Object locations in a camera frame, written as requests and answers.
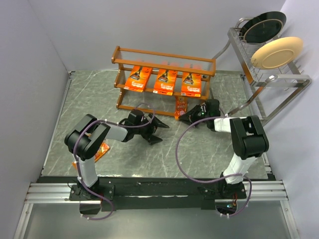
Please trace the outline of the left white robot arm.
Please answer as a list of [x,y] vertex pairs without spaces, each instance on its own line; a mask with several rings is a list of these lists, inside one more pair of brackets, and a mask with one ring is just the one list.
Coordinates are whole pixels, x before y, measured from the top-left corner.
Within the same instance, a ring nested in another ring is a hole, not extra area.
[[145,116],[145,113],[138,109],[131,110],[119,123],[98,120],[91,114],[85,115],[64,139],[75,159],[81,194],[88,200],[101,196],[95,155],[105,139],[128,142],[135,135],[140,135],[149,145],[154,145],[162,142],[161,138],[154,135],[158,128],[169,126],[154,114]]

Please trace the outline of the orange blister pack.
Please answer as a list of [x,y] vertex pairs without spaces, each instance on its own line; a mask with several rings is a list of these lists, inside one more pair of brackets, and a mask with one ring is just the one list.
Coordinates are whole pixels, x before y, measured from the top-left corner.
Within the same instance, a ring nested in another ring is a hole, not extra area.
[[97,153],[95,154],[94,162],[96,163],[99,159],[101,159],[108,151],[110,150],[110,147],[107,143],[103,142]]
[[179,120],[179,117],[187,111],[187,100],[184,96],[175,97],[175,112],[174,118]]

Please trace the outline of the orange razor box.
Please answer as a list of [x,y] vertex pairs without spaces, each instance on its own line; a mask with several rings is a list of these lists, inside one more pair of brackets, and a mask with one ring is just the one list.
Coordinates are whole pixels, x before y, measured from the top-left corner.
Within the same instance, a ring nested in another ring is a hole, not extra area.
[[201,97],[201,74],[183,72],[180,93],[186,97]]
[[143,92],[153,69],[145,66],[134,66],[125,82],[125,90]]
[[159,69],[153,93],[172,96],[176,79],[177,71]]

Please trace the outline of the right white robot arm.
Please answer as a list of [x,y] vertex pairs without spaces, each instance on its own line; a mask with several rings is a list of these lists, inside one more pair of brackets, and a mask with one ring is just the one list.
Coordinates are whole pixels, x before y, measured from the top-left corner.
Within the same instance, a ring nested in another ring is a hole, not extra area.
[[205,122],[212,132],[225,132],[231,135],[234,154],[228,167],[221,174],[224,182],[218,186],[219,195],[223,198],[230,198],[235,193],[235,185],[243,181],[252,163],[269,149],[269,141],[258,116],[222,116],[220,102],[217,99],[209,99],[194,106],[178,119],[190,126]]

